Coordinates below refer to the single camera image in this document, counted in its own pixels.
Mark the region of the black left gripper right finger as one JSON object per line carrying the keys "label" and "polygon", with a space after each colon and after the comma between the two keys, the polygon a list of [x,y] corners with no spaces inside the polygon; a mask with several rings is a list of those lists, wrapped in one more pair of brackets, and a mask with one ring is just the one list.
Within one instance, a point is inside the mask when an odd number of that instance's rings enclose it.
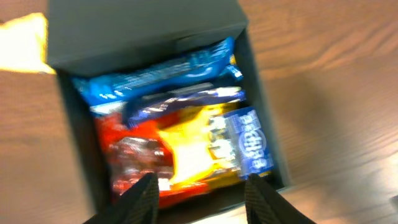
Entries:
{"label": "black left gripper right finger", "polygon": [[248,224],[315,224],[257,174],[246,180],[244,196]]}

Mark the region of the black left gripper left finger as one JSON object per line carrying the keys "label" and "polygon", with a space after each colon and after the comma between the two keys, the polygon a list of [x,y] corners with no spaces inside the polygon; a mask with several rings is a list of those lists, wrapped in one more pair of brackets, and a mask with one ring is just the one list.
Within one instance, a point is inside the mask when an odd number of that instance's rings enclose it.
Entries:
{"label": "black left gripper left finger", "polygon": [[114,205],[92,216],[84,224],[155,224],[158,211],[158,177],[156,173],[147,173]]}

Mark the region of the blue Eclipse gum pack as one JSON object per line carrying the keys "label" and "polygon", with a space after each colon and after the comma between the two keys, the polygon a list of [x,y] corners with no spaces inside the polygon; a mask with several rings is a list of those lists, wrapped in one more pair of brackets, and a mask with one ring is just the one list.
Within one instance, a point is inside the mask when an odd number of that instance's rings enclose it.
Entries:
{"label": "blue Eclipse gum pack", "polygon": [[253,107],[240,108],[225,113],[223,118],[232,146],[238,153],[240,178],[247,179],[251,174],[266,175],[274,167],[274,161],[256,110]]}

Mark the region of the red Hacks candy bag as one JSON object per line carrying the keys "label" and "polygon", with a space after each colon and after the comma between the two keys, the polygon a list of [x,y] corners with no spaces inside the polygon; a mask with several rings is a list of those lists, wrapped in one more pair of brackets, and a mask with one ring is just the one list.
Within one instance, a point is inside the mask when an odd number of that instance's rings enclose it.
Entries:
{"label": "red Hacks candy bag", "polygon": [[129,129],[122,124],[121,113],[95,118],[102,152],[110,168],[113,197],[122,196],[147,173],[156,173],[159,183],[159,207],[166,208],[190,198],[207,194],[202,181],[173,184],[177,163],[172,148],[158,135],[157,123],[146,121]]}

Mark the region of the yellow seed snack bag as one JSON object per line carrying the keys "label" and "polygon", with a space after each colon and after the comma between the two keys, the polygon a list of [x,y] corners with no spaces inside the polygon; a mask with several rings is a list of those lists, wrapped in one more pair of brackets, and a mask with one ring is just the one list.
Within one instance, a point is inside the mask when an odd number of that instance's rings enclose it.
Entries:
{"label": "yellow seed snack bag", "polygon": [[211,117],[208,127],[210,129],[208,132],[210,143],[207,149],[219,167],[199,181],[208,184],[209,189],[213,190],[245,180],[239,176],[241,168],[238,164],[238,153],[232,146],[223,114]]}

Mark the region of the small yellow candy wrapper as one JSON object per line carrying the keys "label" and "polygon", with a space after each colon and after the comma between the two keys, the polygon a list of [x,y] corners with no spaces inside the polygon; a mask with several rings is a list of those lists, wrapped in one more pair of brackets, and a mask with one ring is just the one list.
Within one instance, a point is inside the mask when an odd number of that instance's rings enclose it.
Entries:
{"label": "small yellow candy wrapper", "polygon": [[171,148],[174,159],[173,185],[189,184],[210,175],[219,165],[207,149],[209,119],[235,110],[237,104],[189,107],[156,119],[158,134]]}

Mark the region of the dark blue snack bar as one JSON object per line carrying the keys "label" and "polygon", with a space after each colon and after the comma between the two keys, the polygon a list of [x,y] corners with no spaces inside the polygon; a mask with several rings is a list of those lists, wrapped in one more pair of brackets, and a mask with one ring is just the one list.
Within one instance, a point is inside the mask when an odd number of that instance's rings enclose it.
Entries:
{"label": "dark blue snack bar", "polygon": [[129,129],[181,109],[244,101],[246,91],[238,86],[219,87],[197,92],[161,96],[151,100],[129,102],[122,112],[122,122]]}

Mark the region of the blue wafer bar packet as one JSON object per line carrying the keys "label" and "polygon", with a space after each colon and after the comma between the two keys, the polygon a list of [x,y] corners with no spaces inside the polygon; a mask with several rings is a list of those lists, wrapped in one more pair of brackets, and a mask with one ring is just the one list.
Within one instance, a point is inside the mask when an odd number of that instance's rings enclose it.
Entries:
{"label": "blue wafer bar packet", "polygon": [[183,54],[128,73],[109,73],[94,78],[73,77],[73,86],[90,106],[127,101],[166,88],[207,82],[230,64],[234,39]]}

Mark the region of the dark green box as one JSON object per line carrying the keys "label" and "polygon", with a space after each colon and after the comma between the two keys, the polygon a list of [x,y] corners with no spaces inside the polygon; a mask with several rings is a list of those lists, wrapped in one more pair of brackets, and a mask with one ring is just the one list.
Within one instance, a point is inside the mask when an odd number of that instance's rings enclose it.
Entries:
{"label": "dark green box", "polygon": [[236,39],[235,55],[274,159],[266,177],[276,190],[289,184],[247,30],[236,1],[50,1],[47,8],[48,64],[58,74],[75,149],[96,212],[111,203],[109,172],[88,105],[73,88],[73,75],[93,77],[138,68],[171,55]]}

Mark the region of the large yellow candy wrapper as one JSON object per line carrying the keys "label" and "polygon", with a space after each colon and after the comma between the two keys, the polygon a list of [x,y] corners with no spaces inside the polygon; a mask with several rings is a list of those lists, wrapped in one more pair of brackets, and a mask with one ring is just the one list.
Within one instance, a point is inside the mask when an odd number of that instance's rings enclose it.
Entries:
{"label": "large yellow candy wrapper", "polygon": [[1,69],[56,74],[46,64],[48,21],[40,12],[1,24]]}

